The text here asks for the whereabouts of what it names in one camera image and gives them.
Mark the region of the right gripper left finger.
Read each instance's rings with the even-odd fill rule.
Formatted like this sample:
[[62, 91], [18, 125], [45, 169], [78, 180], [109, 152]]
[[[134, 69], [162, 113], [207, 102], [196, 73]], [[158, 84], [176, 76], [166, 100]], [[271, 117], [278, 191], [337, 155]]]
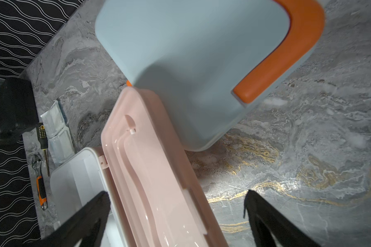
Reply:
[[101, 191], [48, 237], [30, 242], [29, 247], [99, 247], [110, 212], [110, 198]]

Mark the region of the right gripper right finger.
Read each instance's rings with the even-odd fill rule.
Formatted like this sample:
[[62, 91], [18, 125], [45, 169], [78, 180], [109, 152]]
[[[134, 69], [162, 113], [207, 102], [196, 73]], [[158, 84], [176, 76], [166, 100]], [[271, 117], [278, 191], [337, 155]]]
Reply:
[[283, 247], [319, 246], [254, 190], [245, 196], [244, 215], [258, 247], [275, 247], [277, 241]]

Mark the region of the pink first aid box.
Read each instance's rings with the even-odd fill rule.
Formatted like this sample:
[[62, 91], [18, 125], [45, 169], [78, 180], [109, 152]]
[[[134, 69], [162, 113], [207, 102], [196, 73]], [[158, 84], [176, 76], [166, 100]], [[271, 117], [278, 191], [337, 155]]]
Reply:
[[160, 98], [125, 88], [101, 133], [51, 173], [60, 223], [110, 198], [103, 247], [225, 247], [227, 242]]

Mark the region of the white gauze packet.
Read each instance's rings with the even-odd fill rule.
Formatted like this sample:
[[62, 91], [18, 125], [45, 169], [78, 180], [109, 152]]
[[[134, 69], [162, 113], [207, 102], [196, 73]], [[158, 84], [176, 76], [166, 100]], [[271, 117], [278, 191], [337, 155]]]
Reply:
[[48, 140], [48, 149], [55, 167], [59, 167], [75, 155], [70, 129], [65, 126], [53, 138]]
[[56, 136], [66, 125], [57, 100], [55, 100], [51, 108], [41, 114], [40, 117], [45, 127], [48, 139]]

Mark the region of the blue orange first aid box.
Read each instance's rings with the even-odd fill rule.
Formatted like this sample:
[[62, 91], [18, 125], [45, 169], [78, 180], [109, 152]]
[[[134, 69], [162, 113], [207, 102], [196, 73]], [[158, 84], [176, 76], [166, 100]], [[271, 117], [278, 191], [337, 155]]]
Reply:
[[95, 33], [128, 82], [155, 92], [203, 151], [312, 54], [318, 1], [106, 1]]

